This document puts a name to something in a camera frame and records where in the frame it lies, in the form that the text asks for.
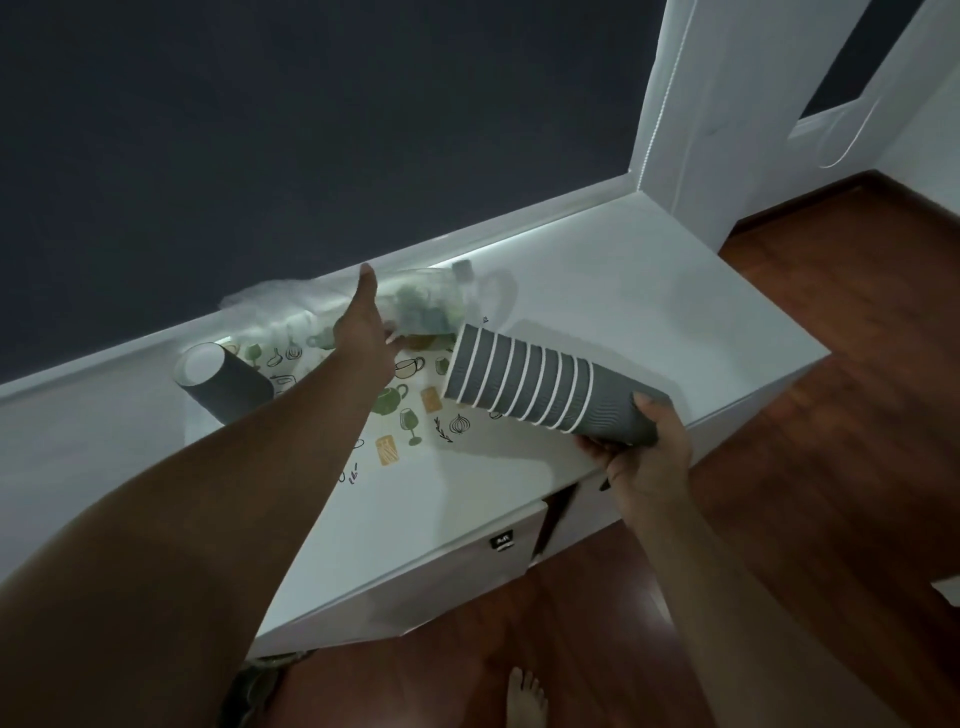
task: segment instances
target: foot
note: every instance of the foot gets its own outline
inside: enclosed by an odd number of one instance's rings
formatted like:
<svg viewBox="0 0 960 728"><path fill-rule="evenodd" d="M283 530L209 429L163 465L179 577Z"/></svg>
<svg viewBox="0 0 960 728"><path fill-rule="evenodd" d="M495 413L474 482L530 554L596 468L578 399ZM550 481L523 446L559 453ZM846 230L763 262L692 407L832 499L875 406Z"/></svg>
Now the foot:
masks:
<svg viewBox="0 0 960 728"><path fill-rule="evenodd" d="M514 667L507 684L507 728L546 728L548 707L540 680Z"/></svg>

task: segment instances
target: left hand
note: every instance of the left hand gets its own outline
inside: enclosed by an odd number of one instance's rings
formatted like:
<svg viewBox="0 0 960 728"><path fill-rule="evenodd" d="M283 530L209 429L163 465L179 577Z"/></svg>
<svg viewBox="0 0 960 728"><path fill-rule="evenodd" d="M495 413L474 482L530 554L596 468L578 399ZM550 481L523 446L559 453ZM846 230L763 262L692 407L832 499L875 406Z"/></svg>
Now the left hand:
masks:
<svg viewBox="0 0 960 728"><path fill-rule="evenodd" d="M394 378L394 360L406 343L398 336L388 344L390 335L376 310L376 274L369 263L364 263L357 292L333 327L336 352L356 362L359 369L370 371L377 386L383 388Z"/></svg>

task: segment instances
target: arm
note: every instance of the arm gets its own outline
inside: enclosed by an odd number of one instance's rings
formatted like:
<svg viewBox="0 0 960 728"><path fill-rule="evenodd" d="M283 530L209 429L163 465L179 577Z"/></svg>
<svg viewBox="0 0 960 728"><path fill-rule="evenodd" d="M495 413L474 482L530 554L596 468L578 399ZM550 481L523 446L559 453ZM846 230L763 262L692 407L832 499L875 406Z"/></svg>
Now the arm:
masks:
<svg viewBox="0 0 960 728"><path fill-rule="evenodd" d="M0 589L0 725L213 725L402 341L362 269L336 351L84 511Z"/></svg>
<svg viewBox="0 0 960 728"><path fill-rule="evenodd" d="M676 412L635 395L657 423L650 449L585 438L624 521L657 573L670 615L717 724L904 726L808 635L713 533L690 499L690 444Z"/></svg>

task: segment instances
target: wine glass illustration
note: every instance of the wine glass illustration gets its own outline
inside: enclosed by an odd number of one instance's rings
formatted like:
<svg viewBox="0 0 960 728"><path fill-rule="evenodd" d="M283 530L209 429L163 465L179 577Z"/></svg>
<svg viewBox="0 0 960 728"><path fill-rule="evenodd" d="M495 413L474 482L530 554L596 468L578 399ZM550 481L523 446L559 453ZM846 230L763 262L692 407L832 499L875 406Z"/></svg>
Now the wine glass illustration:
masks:
<svg viewBox="0 0 960 728"><path fill-rule="evenodd" d="M413 436L410 439L409 445L419 445L423 442L423 439L417 437L417 433L414 432L414 427L420 425L420 420L417 419L417 414L407 407L406 409L400 410L400 429L410 430L410 434Z"/></svg>

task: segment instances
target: toe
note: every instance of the toe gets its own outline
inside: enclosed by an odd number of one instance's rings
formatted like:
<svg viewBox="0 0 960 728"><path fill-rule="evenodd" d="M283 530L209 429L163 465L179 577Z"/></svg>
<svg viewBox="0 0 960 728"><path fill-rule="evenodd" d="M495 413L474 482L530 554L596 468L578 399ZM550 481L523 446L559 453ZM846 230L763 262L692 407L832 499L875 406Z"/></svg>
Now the toe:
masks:
<svg viewBox="0 0 960 728"><path fill-rule="evenodd" d="M507 690L511 692L516 692L520 690L520 687L523 684L523 670L519 667L514 667L510 670L510 681L507 683Z"/></svg>

